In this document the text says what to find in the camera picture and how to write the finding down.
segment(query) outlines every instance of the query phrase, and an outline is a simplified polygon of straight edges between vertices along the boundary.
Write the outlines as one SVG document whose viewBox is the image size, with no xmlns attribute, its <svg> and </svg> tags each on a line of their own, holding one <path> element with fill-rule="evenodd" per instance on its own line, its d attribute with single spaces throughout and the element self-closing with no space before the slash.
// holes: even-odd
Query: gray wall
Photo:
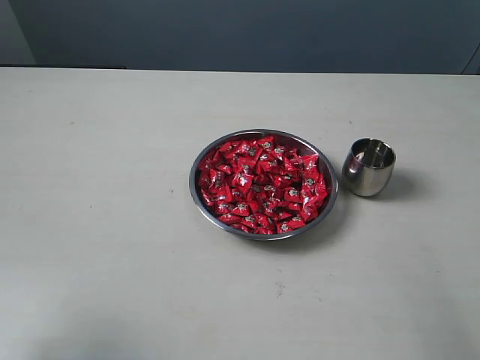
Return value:
<svg viewBox="0 0 480 360">
<path fill-rule="evenodd" d="M 10 0 L 39 63 L 457 74 L 479 0 Z"/>
<path fill-rule="evenodd" d="M 8 0 L 0 0 L 0 65 L 34 64 L 30 51 L 17 18 Z"/>
</svg>

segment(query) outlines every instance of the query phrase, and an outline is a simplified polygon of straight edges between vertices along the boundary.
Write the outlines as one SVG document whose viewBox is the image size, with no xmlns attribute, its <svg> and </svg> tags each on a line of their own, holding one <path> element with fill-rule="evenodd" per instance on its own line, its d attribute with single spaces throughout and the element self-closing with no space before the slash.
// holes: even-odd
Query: white table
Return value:
<svg viewBox="0 0 480 360">
<path fill-rule="evenodd" d="M 188 172 L 246 128 L 394 177 L 244 241 Z M 479 137 L 474 76 L 2 68 L 0 359 L 480 359 Z"/>
</svg>

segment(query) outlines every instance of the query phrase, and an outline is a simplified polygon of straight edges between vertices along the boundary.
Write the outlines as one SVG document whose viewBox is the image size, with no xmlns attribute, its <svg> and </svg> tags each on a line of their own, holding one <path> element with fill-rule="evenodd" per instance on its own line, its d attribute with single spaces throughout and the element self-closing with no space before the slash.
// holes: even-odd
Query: stainless steel cup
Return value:
<svg viewBox="0 0 480 360">
<path fill-rule="evenodd" d="M 378 194 L 390 180 L 395 165 L 395 152 L 377 139 L 360 139 L 353 143 L 343 164 L 343 183 L 355 195 Z"/>
</svg>

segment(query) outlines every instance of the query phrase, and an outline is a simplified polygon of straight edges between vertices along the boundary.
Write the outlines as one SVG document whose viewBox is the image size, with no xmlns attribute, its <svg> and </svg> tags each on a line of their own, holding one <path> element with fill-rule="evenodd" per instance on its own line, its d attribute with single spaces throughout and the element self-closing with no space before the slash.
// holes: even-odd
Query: stainless steel bowl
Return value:
<svg viewBox="0 0 480 360">
<path fill-rule="evenodd" d="M 200 171 L 198 170 L 198 164 L 212 148 L 222 143 L 225 143 L 226 141 L 261 139 L 262 137 L 266 137 L 268 135 L 273 135 L 276 143 L 286 146 L 289 149 L 293 149 L 293 148 L 298 149 L 298 153 L 300 155 L 312 155 L 312 154 L 319 155 L 319 164 L 318 164 L 319 171 L 323 173 L 323 176 L 325 178 L 328 197 L 326 198 L 326 201 L 323 203 L 322 207 L 319 209 L 319 213 L 320 213 L 319 217 L 317 217 L 315 220 L 308 223 L 307 226 L 303 226 L 291 232 L 284 232 L 281 234 L 274 234 L 274 235 L 249 234 L 247 232 L 237 230 L 217 220 L 217 218 L 213 214 L 211 214 L 210 211 L 203 204 L 200 198 L 200 189 L 198 188 L 198 178 L 200 175 Z M 327 157 L 318 148 L 316 148 L 309 142 L 299 138 L 298 136 L 292 135 L 291 133 L 284 133 L 282 131 L 264 130 L 264 129 L 237 131 L 235 133 L 230 133 L 228 135 L 225 135 L 220 139 L 216 139 L 214 142 L 212 142 L 210 145 L 204 148 L 202 152 L 200 152 L 200 154 L 196 157 L 190 171 L 189 184 L 190 184 L 190 192 L 191 192 L 193 201 L 195 202 L 195 205 L 202 212 L 202 214 L 207 219 L 209 219 L 214 225 L 220 227 L 223 230 L 228 231 L 229 233 L 242 236 L 244 238 L 259 240 L 259 241 L 270 241 L 270 240 L 279 240 L 279 239 L 289 238 L 289 237 L 304 233 L 305 231 L 318 225 L 323 219 L 326 218 L 326 216 L 332 210 L 333 205 L 335 204 L 335 200 L 337 199 L 337 193 L 338 193 L 337 176 L 335 175 L 333 166 L 330 164 L 329 159 L 327 159 Z"/>
</svg>

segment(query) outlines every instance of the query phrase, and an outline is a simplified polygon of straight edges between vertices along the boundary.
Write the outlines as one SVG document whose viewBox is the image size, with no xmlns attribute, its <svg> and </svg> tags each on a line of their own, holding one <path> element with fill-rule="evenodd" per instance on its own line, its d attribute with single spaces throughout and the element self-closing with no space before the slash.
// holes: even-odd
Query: cup rim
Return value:
<svg viewBox="0 0 480 360">
<path fill-rule="evenodd" d="M 391 160 L 391 163 L 387 166 L 371 166 L 371 165 L 367 165 L 362 160 L 357 159 L 357 157 L 353 153 L 353 147 L 362 141 L 378 141 L 379 143 L 382 143 L 384 146 L 386 146 L 391 151 L 391 155 L 393 157 L 393 159 Z M 366 167 L 368 169 L 377 169 L 377 170 L 388 169 L 389 167 L 392 167 L 395 164 L 395 161 L 397 160 L 397 155 L 395 154 L 395 150 L 387 142 L 380 139 L 375 139 L 374 137 L 362 137 L 361 139 L 358 139 L 355 142 L 353 142 L 352 146 L 350 146 L 349 154 L 352 156 L 353 159 L 355 159 L 357 163 L 361 164 L 363 167 Z"/>
</svg>

